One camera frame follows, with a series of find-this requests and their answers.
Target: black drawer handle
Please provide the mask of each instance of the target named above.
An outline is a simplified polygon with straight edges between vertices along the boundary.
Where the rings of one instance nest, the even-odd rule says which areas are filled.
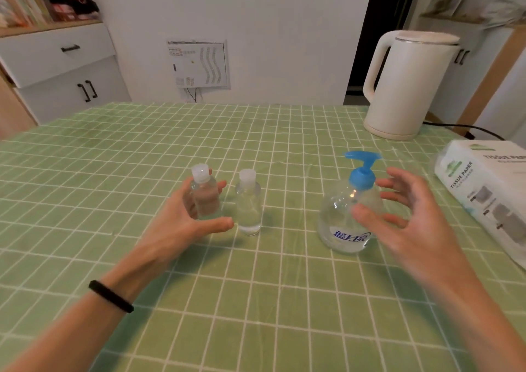
[[[464,51],[465,51],[464,49],[459,50],[459,52],[457,53],[457,57],[455,58],[455,61],[454,61],[453,63],[458,63],[458,62],[459,62],[460,54],[461,54],[462,52],[464,52]]]
[[[61,47],[62,52],[69,52],[70,50],[80,50],[80,49],[81,49],[81,46],[77,44],[71,47],[68,47],[68,48]]]
[[[89,86],[92,88],[92,91],[93,91],[93,98],[98,98],[98,95],[97,93],[95,92],[95,88],[93,88],[93,84],[90,80],[86,80],[86,84],[89,84]]]
[[[470,52],[471,52],[470,50],[467,50],[466,52],[464,52],[464,55],[462,56],[462,59],[460,59],[459,65],[462,66],[464,64],[464,59]]]
[[[84,91],[84,94],[86,95],[86,99],[84,99],[84,101],[86,101],[86,102],[91,102],[92,100],[89,99],[88,92],[87,92],[86,89],[84,88],[84,85],[82,85],[82,84],[77,84],[77,87],[82,88],[82,90]]]

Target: forearm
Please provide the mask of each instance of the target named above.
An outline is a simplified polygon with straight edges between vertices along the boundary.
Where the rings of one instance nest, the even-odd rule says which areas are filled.
[[[152,261],[132,251],[100,281],[133,302],[148,284]],[[94,292],[84,295],[5,372],[71,372],[89,368],[125,312]]]
[[[477,278],[439,297],[479,370],[526,370],[526,345]]]

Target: black door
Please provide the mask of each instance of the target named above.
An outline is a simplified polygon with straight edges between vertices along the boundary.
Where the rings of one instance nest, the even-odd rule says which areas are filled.
[[[347,95],[362,95],[365,76],[378,40],[386,32],[403,28],[412,1],[369,0]]]

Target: small clear bottle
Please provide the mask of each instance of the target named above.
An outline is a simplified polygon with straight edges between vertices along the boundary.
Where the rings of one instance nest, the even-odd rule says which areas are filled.
[[[354,169],[349,179],[336,183],[329,190],[321,205],[318,220],[318,235],[323,243],[343,253],[363,250],[372,237],[372,232],[359,224],[351,215],[354,205],[361,203],[377,214],[384,213],[384,205],[371,170],[378,153],[356,150],[347,152],[348,159],[362,160],[363,167]]]
[[[256,235],[261,229],[261,185],[256,182],[256,171],[239,172],[236,185],[237,225],[246,236]]]
[[[221,204],[219,201],[219,190],[217,182],[210,175],[206,164],[196,164],[192,167],[194,180],[190,184],[194,203],[199,219],[213,219],[222,216]]]

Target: kettle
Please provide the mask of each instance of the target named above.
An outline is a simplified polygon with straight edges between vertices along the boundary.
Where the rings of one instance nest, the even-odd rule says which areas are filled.
[[[447,33],[406,30],[380,37],[364,83],[365,98],[371,103],[365,129],[399,141],[416,136],[459,40]],[[375,90],[389,47],[391,50]]]

